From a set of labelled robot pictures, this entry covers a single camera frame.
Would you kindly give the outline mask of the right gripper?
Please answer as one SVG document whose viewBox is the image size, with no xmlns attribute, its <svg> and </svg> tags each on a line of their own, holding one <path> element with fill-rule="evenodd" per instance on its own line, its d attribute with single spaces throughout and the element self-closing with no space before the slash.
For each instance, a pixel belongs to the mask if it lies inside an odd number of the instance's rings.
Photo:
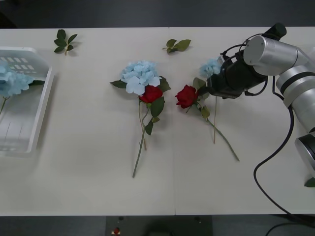
<svg viewBox="0 0 315 236">
<path fill-rule="evenodd" d="M 235 99 L 239 97 L 245 89 L 247 79 L 240 73 L 213 74 L 207 79 L 208 86 L 198 89 L 199 96 L 210 93 L 223 99 Z"/>
</svg>

